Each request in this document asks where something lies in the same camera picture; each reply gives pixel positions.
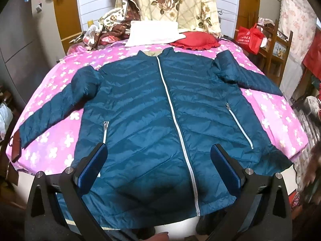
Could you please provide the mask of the person's left hand thumb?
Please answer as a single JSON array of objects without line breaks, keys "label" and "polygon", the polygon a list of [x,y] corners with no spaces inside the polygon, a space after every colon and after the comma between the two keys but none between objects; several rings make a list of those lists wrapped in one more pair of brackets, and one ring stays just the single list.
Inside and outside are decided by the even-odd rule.
[{"label": "person's left hand thumb", "polygon": [[168,235],[168,232],[162,232],[162,233],[155,234],[154,236],[144,241],[169,241],[169,235]]}]

